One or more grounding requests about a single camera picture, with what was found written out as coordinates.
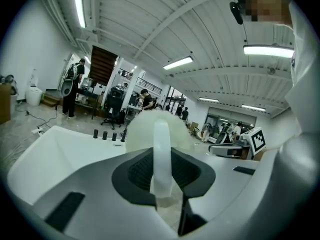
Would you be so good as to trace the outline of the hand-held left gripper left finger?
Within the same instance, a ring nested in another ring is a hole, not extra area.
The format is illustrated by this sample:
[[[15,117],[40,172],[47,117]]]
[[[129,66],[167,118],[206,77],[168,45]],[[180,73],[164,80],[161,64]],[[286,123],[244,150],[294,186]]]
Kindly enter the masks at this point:
[[[33,211],[75,240],[171,240],[150,192],[153,149],[86,165],[43,194]]]

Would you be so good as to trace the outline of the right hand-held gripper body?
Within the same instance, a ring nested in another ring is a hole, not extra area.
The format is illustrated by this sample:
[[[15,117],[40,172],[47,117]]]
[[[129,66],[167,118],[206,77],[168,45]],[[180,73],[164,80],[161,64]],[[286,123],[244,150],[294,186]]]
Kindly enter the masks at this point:
[[[241,155],[242,159],[252,160],[254,156],[266,147],[266,141],[263,134],[262,127],[252,128],[241,135],[234,142],[247,150],[247,155]]]

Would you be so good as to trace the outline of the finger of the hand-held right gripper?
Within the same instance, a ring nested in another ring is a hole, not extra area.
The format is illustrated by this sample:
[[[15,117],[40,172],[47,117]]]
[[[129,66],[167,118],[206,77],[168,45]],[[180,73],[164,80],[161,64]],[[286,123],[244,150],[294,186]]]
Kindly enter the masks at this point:
[[[228,148],[213,148],[211,149],[211,153],[218,157],[233,157],[236,154],[236,150]]]
[[[232,143],[212,144],[208,147],[209,152],[233,152],[242,149],[242,146]]]

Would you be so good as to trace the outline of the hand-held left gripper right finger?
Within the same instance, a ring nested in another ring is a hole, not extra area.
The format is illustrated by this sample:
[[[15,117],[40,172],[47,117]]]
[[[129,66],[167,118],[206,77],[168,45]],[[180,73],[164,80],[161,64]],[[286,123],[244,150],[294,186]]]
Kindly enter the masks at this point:
[[[172,177],[182,192],[177,233],[184,236],[215,218],[240,194],[258,162],[171,149]]]

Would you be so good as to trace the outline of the white bathtub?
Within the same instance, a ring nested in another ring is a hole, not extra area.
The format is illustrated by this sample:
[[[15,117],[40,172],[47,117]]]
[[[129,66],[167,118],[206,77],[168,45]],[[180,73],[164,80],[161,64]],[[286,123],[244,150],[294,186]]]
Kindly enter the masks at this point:
[[[34,141],[7,174],[11,192],[33,205],[42,195],[78,169],[123,155],[125,144],[110,137],[53,126]]]

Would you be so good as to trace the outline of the white fluffy scrubber with handle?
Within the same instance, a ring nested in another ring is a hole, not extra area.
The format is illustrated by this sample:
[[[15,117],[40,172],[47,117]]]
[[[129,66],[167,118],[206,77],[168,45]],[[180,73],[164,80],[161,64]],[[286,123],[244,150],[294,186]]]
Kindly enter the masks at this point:
[[[172,148],[192,152],[195,150],[193,139],[182,119],[166,111],[146,110],[137,115],[127,127],[125,148],[128,153],[150,149],[154,146],[154,132],[159,130],[158,127],[155,127],[157,120],[163,120],[168,124]],[[153,170],[153,155],[149,153],[129,168],[128,176],[138,188],[149,192]]]

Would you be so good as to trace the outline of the person's white shirt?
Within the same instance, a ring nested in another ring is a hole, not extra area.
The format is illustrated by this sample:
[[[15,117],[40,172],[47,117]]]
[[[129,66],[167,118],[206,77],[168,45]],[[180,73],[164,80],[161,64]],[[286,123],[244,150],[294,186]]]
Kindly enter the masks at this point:
[[[285,96],[303,133],[320,133],[320,40],[298,5],[289,12],[294,34],[292,88]]]

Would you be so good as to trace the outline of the black office chair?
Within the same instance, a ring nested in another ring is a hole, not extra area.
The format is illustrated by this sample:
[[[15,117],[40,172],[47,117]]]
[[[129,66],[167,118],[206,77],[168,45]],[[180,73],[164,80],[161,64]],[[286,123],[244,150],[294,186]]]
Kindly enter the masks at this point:
[[[121,125],[125,122],[125,111],[121,109],[123,104],[124,90],[119,86],[114,86],[107,94],[106,101],[104,103],[105,119],[101,123],[111,124],[112,130],[115,129],[115,125]]]

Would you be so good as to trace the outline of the black metal table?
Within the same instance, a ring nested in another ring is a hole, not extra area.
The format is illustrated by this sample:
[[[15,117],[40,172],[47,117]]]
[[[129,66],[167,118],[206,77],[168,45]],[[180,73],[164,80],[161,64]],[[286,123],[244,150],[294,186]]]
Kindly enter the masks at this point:
[[[75,104],[91,110],[91,119],[97,115],[101,106],[100,95],[90,92],[87,89],[77,89]]]

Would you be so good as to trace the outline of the brown wooden step platform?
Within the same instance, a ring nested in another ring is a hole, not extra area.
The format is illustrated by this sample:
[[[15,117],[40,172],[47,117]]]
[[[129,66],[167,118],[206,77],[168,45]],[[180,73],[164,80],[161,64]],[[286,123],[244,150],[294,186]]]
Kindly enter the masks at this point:
[[[44,93],[42,103],[50,108],[62,104],[62,98],[58,90],[47,89]]]

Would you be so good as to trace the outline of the white toilet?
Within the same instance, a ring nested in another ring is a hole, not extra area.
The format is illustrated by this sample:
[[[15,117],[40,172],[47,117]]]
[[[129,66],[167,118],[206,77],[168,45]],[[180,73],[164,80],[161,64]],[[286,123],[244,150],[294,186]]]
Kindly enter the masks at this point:
[[[41,102],[43,91],[38,88],[38,82],[38,72],[36,69],[33,69],[27,82],[25,93],[26,103],[31,106],[39,106]]]

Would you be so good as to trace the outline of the brown wooden staircase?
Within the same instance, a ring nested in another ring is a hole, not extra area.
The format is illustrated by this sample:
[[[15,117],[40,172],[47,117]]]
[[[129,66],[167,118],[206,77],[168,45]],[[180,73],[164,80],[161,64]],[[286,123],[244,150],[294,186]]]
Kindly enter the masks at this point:
[[[88,77],[96,84],[107,85],[118,56],[105,49],[93,46]]]

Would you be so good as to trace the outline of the cardboard box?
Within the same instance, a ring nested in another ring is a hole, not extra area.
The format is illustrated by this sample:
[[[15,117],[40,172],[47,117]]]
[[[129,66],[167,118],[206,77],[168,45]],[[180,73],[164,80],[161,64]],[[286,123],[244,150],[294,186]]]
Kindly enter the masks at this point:
[[[0,125],[11,119],[11,85],[0,84]]]

